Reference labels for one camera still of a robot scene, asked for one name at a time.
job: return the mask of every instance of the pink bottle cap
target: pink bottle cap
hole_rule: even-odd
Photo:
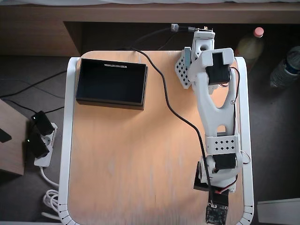
[[[255,30],[253,31],[253,34],[255,37],[261,38],[263,36],[263,28],[256,27]]]

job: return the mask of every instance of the cable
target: cable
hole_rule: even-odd
[[[46,212],[42,212],[42,216],[47,217],[47,218],[50,218],[50,219],[60,220],[59,217],[57,217],[57,216],[55,216],[55,215],[52,215],[52,214],[50,214],[50,213],[46,213]]]
[[[51,181],[50,179],[48,179],[44,173],[44,170],[41,166],[39,166],[40,172],[42,177],[50,184],[52,184],[53,186],[59,187],[59,185],[53,181]],[[53,209],[56,213],[58,213],[58,191],[57,190],[53,190],[50,189],[46,192],[46,194],[43,197],[43,203],[48,206],[49,208]],[[60,220],[60,218],[58,216],[55,216],[53,214],[50,213],[46,213],[46,212],[42,212],[42,216],[44,217],[48,217],[51,219],[56,219],[56,220]]]
[[[209,173],[208,173],[208,167],[207,167],[207,162],[206,162],[206,156],[205,156],[205,151],[204,151],[204,145],[203,145],[203,141],[202,141],[202,138],[201,138],[201,134],[198,130],[198,128],[192,124],[191,122],[189,122],[188,120],[186,120],[185,118],[181,117],[180,115],[178,115],[173,109],[172,107],[170,106],[170,103],[169,103],[169,99],[168,99],[168,93],[167,93],[167,86],[166,86],[166,82],[165,82],[165,76],[164,74],[154,65],[154,63],[152,62],[152,60],[150,59],[150,57],[138,50],[138,49],[135,49],[135,48],[131,48],[132,50],[144,55],[149,63],[153,66],[153,68],[161,75],[162,79],[163,79],[163,84],[164,84],[164,91],[165,91],[165,101],[167,103],[167,106],[168,108],[170,109],[170,111],[175,115],[177,116],[180,120],[182,120],[183,122],[187,123],[188,125],[190,125],[197,133],[198,135],[198,138],[199,138],[199,142],[200,142],[200,147],[201,147],[201,152],[202,152],[202,156],[203,156],[203,162],[204,162],[204,167],[205,167],[205,172],[206,172],[206,178],[207,178],[207,183],[208,183],[208,188],[209,188],[209,195],[210,195],[210,200],[211,202],[213,203],[213,193],[212,193],[212,190],[211,190],[211,184],[210,184],[210,176],[209,176]]]
[[[231,69],[235,69],[235,71],[238,72],[238,85],[237,85],[237,90],[236,90],[236,96],[234,99],[234,104],[233,104],[233,121],[234,121],[234,125],[233,125],[233,135],[235,134],[235,128],[236,128],[236,113],[235,113],[235,102],[236,99],[238,98],[239,95],[239,89],[240,89],[240,72],[236,67],[230,67]]]
[[[28,90],[29,88],[32,88],[33,86],[38,85],[39,83],[45,82],[45,81],[47,81],[47,80],[49,80],[49,79],[51,79],[51,78],[54,78],[54,77],[56,77],[56,76],[58,76],[58,75],[61,75],[61,74],[63,74],[63,73],[66,73],[66,72],[67,72],[66,70],[61,71],[61,72],[56,73],[56,74],[54,74],[54,75],[52,75],[52,76],[50,76],[50,77],[48,77],[48,78],[45,78],[45,79],[41,80],[41,81],[39,81],[39,82],[36,82],[36,83],[34,83],[34,84],[32,84],[32,85],[28,86],[27,88],[24,88],[24,89],[22,89],[22,90],[20,90],[20,91],[17,91],[17,92],[12,93],[12,94],[2,95],[2,96],[0,96],[0,98],[4,98],[4,97],[9,97],[9,96],[13,96],[13,95],[20,94],[21,92],[26,91],[26,90]]]
[[[20,79],[10,79],[10,78],[8,78],[8,79],[3,78],[3,79],[2,79],[2,78],[1,78],[0,81],[19,81],[19,82],[23,82],[23,83],[28,84],[28,85],[32,85],[31,83],[29,83],[29,82],[27,82],[27,81],[24,81],[24,80],[20,80]],[[43,91],[43,92],[45,92],[45,93],[47,93],[47,94],[49,94],[49,95],[52,95],[52,96],[54,96],[54,97],[64,99],[64,97],[61,97],[61,96],[52,94],[52,93],[50,93],[50,92],[48,92],[48,91],[46,91],[46,90],[44,90],[44,89],[41,89],[41,88],[39,88],[39,87],[33,87],[33,88],[36,88],[36,89],[38,89],[38,90],[41,90],[41,91]]]
[[[27,107],[25,107],[25,106],[23,106],[23,105],[20,105],[19,103],[16,103],[15,101],[13,101],[13,100],[10,100],[10,99],[6,99],[6,98],[3,98],[2,99],[3,101],[8,101],[8,102],[12,102],[12,103],[14,103],[15,105],[17,105],[17,106],[19,106],[19,107],[21,107],[21,108],[24,108],[24,109],[27,109],[27,110],[30,110],[30,111],[32,111],[33,113],[37,113],[36,111],[34,111],[33,109],[30,109],[30,108],[27,108]],[[64,106],[62,106],[62,107],[59,107],[59,108],[57,108],[57,109],[53,109],[53,110],[50,110],[50,111],[46,111],[45,112],[45,114],[47,114],[47,113],[52,113],[52,112],[54,112],[54,111],[57,111],[57,110],[59,110],[59,109],[62,109],[62,108],[64,108]]]
[[[163,28],[163,29],[160,29],[160,30],[156,30],[156,31],[154,31],[154,32],[151,32],[151,33],[149,33],[149,34],[146,34],[146,35],[144,35],[144,36],[141,36],[141,37],[139,37],[137,40],[135,40],[133,43],[131,43],[131,45],[129,46],[129,48],[132,48],[134,45],[136,45],[136,44],[139,43],[140,41],[142,41],[142,40],[144,40],[144,39],[146,39],[146,38],[148,38],[148,37],[150,37],[150,36],[152,36],[152,35],[159,34],[159,33],[162,33],[162,32],[164,32],[164,31],[167,31],[167,30],[171,31],[171,27]]]
[[[40,172],[41,172],[41,174],[42,174],[42,177],[43,177],[48,183],[50,183],[50,184],[52,184],[53,186],[56,186],[56,187],[59,186],[57,183],[55,183],[55,182],[49,180],[49,179],[46,177],[46,175],[45,175],[45,173],[44,173],[44,170],[43,170],[43,168],[42,168],[41,166],[39,166],[39,169],[40,169]]]
[[[239,94],[239,89],[240,89],[240,72],[237,68],[235,67],[230,67],[230,69],[235,69],[236,72],[238,72],[238,86],[236,87],[237,91],[236,91],[236,96],[235,96],[235,100],[234,102],[236,101],[236,99],[238,98],[238,94]]]
[[[29,111],[32,111],[32,112],[34,112],[34,113],[37,113],[36,111],[34,111],[33,109],[30,109],[30,108],[27,108],[27,107],[25,107],[25,106],[23,106],[23,105],[20,105],[19,103],[16,103],[15,101],[13,101],[13,100],[9,100],[9,99],[6,99],[6,98],[4,98],[4,99],[2,99],[3,101],[6,101],[6,102],[12,102],[12,103],[14,103],[15,105],[17,105],[17,106],[19,106],[19,107],[21,107],[21,108],[23,108],[23,109],[27,109],[27,110],[29,110]]]
[[[249,156],[245,151],[242,151],[242,150],[241,150],[241,152],[242,152],[242,153],[245,153],[245,154],[247,155],[248,159],[249,159],[249,162],[246,162],[246,163],[243,162],[243,164],[244,164],[244,165],[249,164],[249,163],[251,162],[250,156]]]
[[[144,36],[141,36],[139,37],[137,40],[135,40],[133,43],[131,43],[131,45],[129,46],[129,49],[131,49],[134,45],[136,45],[137,43],[139,43],[140,41],[146,39],[146,38],[149,38],[151,37],[152,35],[156,35],[156,34],[159,34],[159,33],[162,33],[164,31],[172,31],[172,32],[181,32],[181,31],[186,31],[186,32],[194,32],[195,30],[195,27],[186,27],[186,26],[178,26],[178,24],[175,24],[177,26],[177,30],[173,30],[172,29],[172,26],[174,24],[171,24],[170,27],[167,27],[167,28],[163,28],[163,29],[160,29],[160,30],[156,30],[154,32],[151,32],[149,34],[146,34]]]
[[[218,84],[220,87],[222,87],[222,88],[225,88],[225,87],[228,87],[228,85],[224,85],[224,84]]]
[[[219,191],[215,191],[215,193],[217,193],[217,194],[223,193],[224,191],[228,190],[232,185],[234,185],[237,180],[238,180],[238,175],[236,175],[234,182],[232,182],[231,184],[227,185],[226,187],[224,187],[223,189],[221,189]]]
[[[47,111],[47,112],[45,112],[45,114],[47,114],[47,113],[52,113],[52,112],[54,112],[54,111],[57,111],[57,110],[63,109],[63,108],[64,108],[64,106],[59,107],[59,108],[57,108],[57,109],[53,109],[53,110]]]
[[[157,50],[159,51],[159,50],[162,50],[168,43],[169,43],[169,41],[171,41],[171,39],[175,36],[175,35],[177,35],[177,34],[179,34],[179,33],[181,33],[182,31],[178,31],[178,32],[176,32],[176,33],[173,33],[166,41],[165,41],[165,43],[162,45],[162,46],[160,46]]]

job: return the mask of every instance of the plastic bottle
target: plastic bottle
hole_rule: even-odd
[[[270,77],[271,87],[286,88],[300,76],[300,46],[292,48]]]
[[[263,32],[263,28],[256,27],[253,34],[248,34],[240,40],[234,51],[235,56],[244,57],[248,72],[263,52]]]

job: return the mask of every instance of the robotic arm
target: robotic arm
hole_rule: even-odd
[[[196,29],[192,48],[185,47],[175,71],[183,88],[192,89],[197,98],[200,117],[205,130],[206,162],[210,178],[207,181],[204,158],[197,165],[194,189],[211,191],[206,209],[206,222],[224,225],[228,211],[228,194],[235,191],[237,174],[243,166],[240,134],[237,127],[235,104],[237,80],[231,48],[214,50],[212,30]],[[219,84],[228,83],[228,94],[222,107],[217,108],[210,94]],[[225,132],[218,132],[224,126]]]

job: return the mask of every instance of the black cable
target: black cable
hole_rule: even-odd
[[[167,31],[167,30],[171,30],[171,27],[168,27],[168,28],[163,28],[163,29],[160,29],[160,30],[156,30],[154,32],[151,32],[149,34],[146,34],[144,36],[141,36],[139,37],[137,40],[135,40],[133,43],[131,43],[131,45],[129,46],[129,48],[132,48],[134,45],[136,45],[137,43],[139,43],[140,41],[152,36],[152,35],[155,35],[155,34],[159,34],[159,33],[162,33],[164,31]]]
[[[140,41],[142,41],[142,40],[144,40],[146,38],[149,38],[152,35],[156,35],[156,34],[159,34],[159,33],[165,32],[165,31],[171,31],[171,26],[167,27],[167,28],[160,29],[160,30],[156,30],[154,32],[151,32],[149,34],[146,34],[144,36],[139,37],[137,40],[135,40],[133,43],[131,43],[131,45],[129,46],[129,49],[131,49],[134,45],[136,45]],[[175,31],[175,32],[178,33],[178,32],[182,32],[182,31],[193,32],[193,30],[191,29],[191,27],[186,27],[186,26],[178,26],[178,31]]]
[[[12,102],[12,103],[14,103],[15,105],[17,105],[17,106],[19,106],[19,107],[21,107],[21,108],[23,108],[23,109],[27,109],[27,110],[29,110],[29,111],[32,111],[32,112],[34,112],[35,114],[37,113],[36,111],[34,111],[33,109],[30,109],[30,108],[27,108],[27,107],[25,107],[25,106],[23,106],[23,105],[20,105],[19,103],[16,103],[15,101],[13,101],[13,100],[9,100],[9,99],[2,99],[3,101],[6,101],[6,102]]]
[[[31,83],[27,82],[27,81],[24,81],[24,80],[20,80],[20,79],[13,79],[13,78],[1,78],[0,81],[19,81],[19,82],[23,82],[23,83],[26,83],[28,85],[32,85]],[[48,92],[47,90],[44,90],[44,89],[41,89],[39,87],[33,87],[33,88],[36,88],[38,90],[41,90],[49,95],[52,95],[54,97],[57,97],[57,98],[61,98],[61,99],[64,99],[65,97],[61,97],[61,96],[58,96],[58,95],[55,95],[55,94],[52,94],[51,92]]]
[[[235,118],[235,102],[236,99],[238,98],[239,95],[239,89],[240,89],[240,72],[237,68],[235,67],[230,67],[231,69],[235,69],[236,72],[238,72],[238,85],[237,85],[237,90],[236,90],[236,96],[235,96],[235,100],[234,100],[234,104],[233,104],[233,135],[235,133],[235,128],[236,128],[236,118]]]
[[[169,41],[171,41],[171,39],[175,36],[175,35],[177,35],[177,34],[179,34],[179,33],[181,33],[182,31],[178,31],[178,32],[176,32],[176,33],[173,33],[166,41],[165,41],[165,43],[162,45],[162,46],[160,46],[157,50],[161,50],[161,49],[163,49],[168,43],[169,43]]]
[[[52,113],[52,112],[54,112],[54,111],[57,111],[57,110],[63,109],[63,108],[64,108],[64,106],[59,107],[59,108],[57,108],[57,109],[53,109],[53,110],[47,111],[47,112],[45,112],[45,114],[47,114],[47,113]]]
[[[66,72],[67,72],[66,70],[61,71],[61,72],[56,73],[56,74],[54,74],[54,75],[52,75],[52,76],[50,76],[50,77],[48,77],[48,78],[45,78],[45,79],[41,80],[41,81],[39,81],[39,82],[36,82],[36,83],[34,83],[34,84],[32,84],[32,85],[28,86],[27,88],[24,88],[24,89],[22,89],[22,90],[20,90],[20,91],[17,91],[17,92],[12,93],[12,94],[2,95],[2,96],[0,96],[0,98],[4,98],[4,97],[9,97],[9,96],[13,96],[13,95],[20,94],[21,92],[26,91],[26,90],[28,90],[29,88],[32,88],[33,86],[35,86],[35,85],[37,85],[37,84],[39,84],[39,83],[45,82],[45,81],[47,81],[47,80],[49,80],[49,79],[51,79],[51,78],[53,78],[53,77],[56,77],[56,76],[58,76],[58,75],[61,75],[61,74],[63,74],[63,73],[66,73]]]
[[[235,71],[238,72],[238,86],[236,87],[237,90],[236,90],[236,96],[235,96],[235,100],[234,100],[234,103],[235,103],[236,99],[238,98],[239,89],[240,89],[240,72],[235,67],[230,67],[230,69],[235,69]]]
[[[164,91],[165,91],[165,101],[167,103],[167,106],[168,108],[170,109],[170,111],[175,115],[177,116],[180,120],[182,120],[183,122],[187,123],[188,125],[190,125],[197,133],[198,135],[198,138],[199,138],[199,142],[200,142],[200,147],[201,147],[201,152],[202,152],[202,156],[203,156],[203,162],[204,162],[204,167],[205,167],[205,172],[206,172],[206,178],[207,178],[207,183],[208,183],[208,187],[209,187],[209,195],[210,195],[210,200],[211,202],[213,203],[213,193],[212,193],[212,189],[211,189],[211,184],[210,184],[210,176],[209,176],[209,173],[208,173],[208,166],[207,166],[207,162],[206,162],[206,156],[205,156],[205,151],[204,151],[204,145],[203,145],[203,141],[202,141],[202,138],[201,138],[201,134],[198,130],[198,128],[192,124],[191,122],[189,122],[188,120],[186,120],[185,118],[181,117],[180,115],[178,115],[173,109],[172,107],[170,106],[170,103],[169,103],[169,99],[168,99],[168,93],[167,93],[167,86],[166,86],[166,82],[165,82],[165,76],[164,74],[154,65],[154,63],[152,62],[152,60],[150,59],[150,57],[138,50],[138,49],[135,49],[135,48],[131,48],[132,50],[144,55],[148,61],[150,62],[150,64],[153,66],[153,68],[161,75],[162,79],[163,79],[163,84],[164,84]]]

